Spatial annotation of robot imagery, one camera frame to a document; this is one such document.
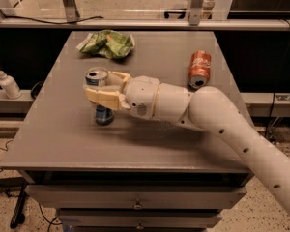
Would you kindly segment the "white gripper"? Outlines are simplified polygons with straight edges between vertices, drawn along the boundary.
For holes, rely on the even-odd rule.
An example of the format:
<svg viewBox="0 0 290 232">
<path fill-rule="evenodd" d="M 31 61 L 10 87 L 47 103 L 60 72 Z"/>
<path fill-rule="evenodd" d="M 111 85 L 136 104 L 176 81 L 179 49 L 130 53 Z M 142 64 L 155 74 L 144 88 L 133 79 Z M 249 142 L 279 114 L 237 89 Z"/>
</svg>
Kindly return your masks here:
<svg viewBox="0 0 290 232">
<path fill-rule="evenodd" d="M 154 101 L 160 87 L 158 79 L 148 76 L 131 78 L 125 72 L 109 71 L 106 84 L 115 90 L 124 89 L 123 94 L 86 88 L 87 99 L 112 110 L 129 109 L 130 115 L 136 118 L 150 120 L 153 117 Z"/>
</svg>

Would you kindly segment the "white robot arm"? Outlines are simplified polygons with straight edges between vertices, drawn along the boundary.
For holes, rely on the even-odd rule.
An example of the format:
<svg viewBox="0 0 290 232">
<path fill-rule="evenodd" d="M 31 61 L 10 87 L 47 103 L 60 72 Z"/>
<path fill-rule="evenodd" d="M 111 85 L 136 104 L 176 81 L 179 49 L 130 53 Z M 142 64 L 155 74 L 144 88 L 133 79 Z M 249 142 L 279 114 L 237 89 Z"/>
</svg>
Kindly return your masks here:
<svg viewBox="0 0 290 232">
<path fill-rule="evenodd" d="M 92 68 L 85 73 L 87 99 L 144 120 L 162 120 L 217 136 L 246 164 L 290 216 L 290 158 L 260 135 L 218 88 L 196 92 L 148 76 Z"/>
</svg>

